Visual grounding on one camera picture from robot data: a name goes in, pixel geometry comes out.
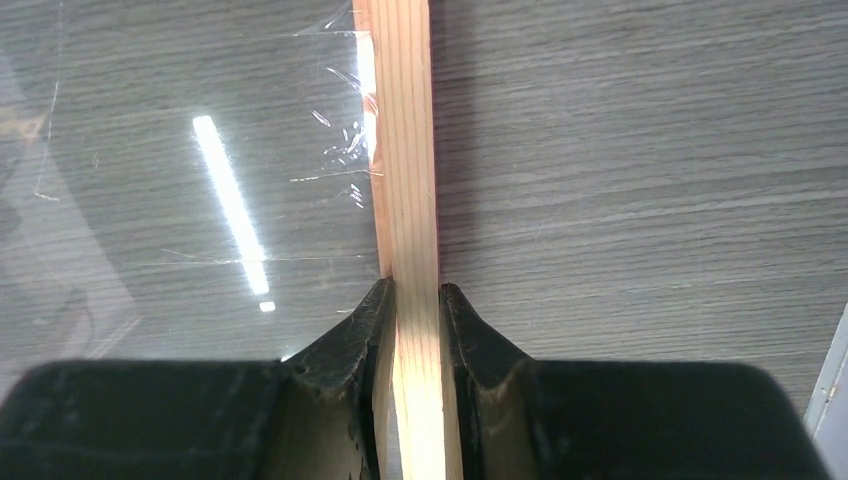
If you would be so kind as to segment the orange wooden picture frame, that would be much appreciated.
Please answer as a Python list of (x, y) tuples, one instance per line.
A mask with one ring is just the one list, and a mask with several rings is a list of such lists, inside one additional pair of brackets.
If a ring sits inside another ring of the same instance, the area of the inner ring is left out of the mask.
[(355, 1), (380, 272), (395, 283), (392, 387), (402, 474), (463, 476), (440, 314), (430, 4)]

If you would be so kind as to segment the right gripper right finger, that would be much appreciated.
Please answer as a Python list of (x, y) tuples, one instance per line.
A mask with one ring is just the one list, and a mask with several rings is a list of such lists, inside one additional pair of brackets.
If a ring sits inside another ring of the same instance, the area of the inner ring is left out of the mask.
[(765, 371), (717, 362), (538, 360), (440, 289), (468, 479), (825, 479)]

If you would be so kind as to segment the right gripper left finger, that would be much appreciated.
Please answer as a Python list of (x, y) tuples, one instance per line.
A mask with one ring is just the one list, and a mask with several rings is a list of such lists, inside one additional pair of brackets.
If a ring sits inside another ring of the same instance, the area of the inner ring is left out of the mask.
[(395, 285), (284, 360), (63, 360), (1, 407), (5, 479), (378, 479)]

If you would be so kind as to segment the transparent plastic sheet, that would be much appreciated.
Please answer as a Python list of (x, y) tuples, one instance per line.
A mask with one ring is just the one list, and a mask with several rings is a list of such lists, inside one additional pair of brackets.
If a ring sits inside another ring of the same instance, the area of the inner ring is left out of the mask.
[(348, 1), (1, 5), (1, 371), (288, 357), (378, 278)]

